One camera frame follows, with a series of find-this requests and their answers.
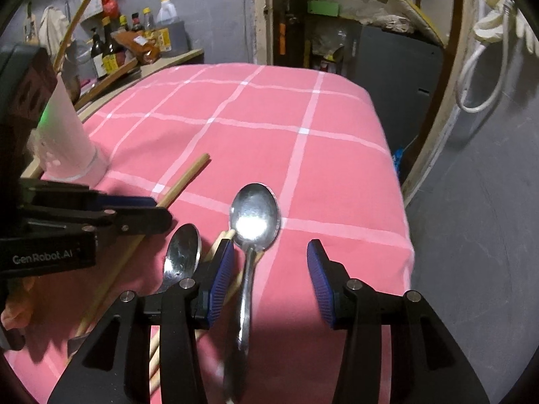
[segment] green box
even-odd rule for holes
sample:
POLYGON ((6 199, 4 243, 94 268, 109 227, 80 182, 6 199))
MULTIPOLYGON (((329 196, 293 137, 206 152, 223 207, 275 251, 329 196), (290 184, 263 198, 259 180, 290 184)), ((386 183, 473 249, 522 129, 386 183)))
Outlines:
POLYGON ((308 13, 325 16, 339 16, 339 3, 332 1, 309 0, 307 2, 308 13))

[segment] bottle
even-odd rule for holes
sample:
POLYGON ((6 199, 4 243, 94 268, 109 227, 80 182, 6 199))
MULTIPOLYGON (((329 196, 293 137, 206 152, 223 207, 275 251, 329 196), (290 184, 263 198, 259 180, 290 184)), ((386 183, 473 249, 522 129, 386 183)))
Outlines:
POLYGON ((97 29, 94 27, 92 31, 94 32, 94 34, 92 36, 93 44, 92 44, 92 50, 90 51, 90 56, 92 57, 92 60, 94 61, 95 71, 98 74, 98 80, 101 80, 107 77, 107 70, 103 66, 103 56, 102 56, 103 51, 104 51, 104 44, 101 38, 99 37, 97 29))
POLYGON ((127 17, 125 15, 120 15, 120 30, 129 31, 129 25, 127 24, 127 17))
POLYGON ((131 15, 131 18, 133 18, 133 27, 131 28, 131 31, 143 32, 144 26, 140 24, 140 19, 138 18, 138 12, 135 12, 133 15, 131 15))
POLYGON ((189 51, 185 24, 179 19, 176 7, 170 0, 161 0, 154 37, 164 58, 173 58, 189 51))
POLYGON ((103 18, 104 29, 104 50, 103 50, 103 66, 107 70, 107 74, 112 74, 126 63, 126 51, 112 37, 112 27, 108 16, 103 18))
POLYGON ((149 7, 145 8, 142 13, 144 13, 144 36, 147 40, 153 40, 155 32, 155 21, 152 11, 149 7))

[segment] red plastic bag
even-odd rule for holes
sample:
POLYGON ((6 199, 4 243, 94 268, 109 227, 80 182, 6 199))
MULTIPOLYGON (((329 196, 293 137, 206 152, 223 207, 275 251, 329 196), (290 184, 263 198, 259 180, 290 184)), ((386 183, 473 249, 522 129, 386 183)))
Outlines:
POLYGON ((120 16, 120 9, 116 0, 101 0, 101 3, 103 4, 104 16, 109 16, 111 19, 120 16))

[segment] spoon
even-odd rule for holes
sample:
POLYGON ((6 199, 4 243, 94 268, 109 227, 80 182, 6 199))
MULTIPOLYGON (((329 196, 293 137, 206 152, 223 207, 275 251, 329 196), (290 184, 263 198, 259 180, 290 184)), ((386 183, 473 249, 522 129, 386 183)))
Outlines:
MULTIPOLYGON (((169 287, 195 273, 200 261, 202 241, 193 224, 181 225, 170 239, 163 267, 163 282, 155 293, 163 293, 169 287)), ((71 358, 79 350, 90 333, 67 341, 67 356, 71 358)))
POLYGON ((269 248, 277 238, 281 214, 275 195, 261 183, 243 187, 230 207, 230 228, 236 231, 234 243, 245 253, 241 294, 228 328, 224 365, 224 394, 227 404, 242 398, 247 374, 254 261, 257 253, 269 248))

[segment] orange food package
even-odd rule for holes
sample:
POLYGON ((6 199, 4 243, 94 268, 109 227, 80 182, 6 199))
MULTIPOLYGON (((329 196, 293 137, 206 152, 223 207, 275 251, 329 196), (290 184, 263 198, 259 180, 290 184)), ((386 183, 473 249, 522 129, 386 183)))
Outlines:
POLYGON ((117 32, 114 39, 131 51, 142 65, 154 63, 160 57, 159 47, 148 41, 142 32, 117 32))

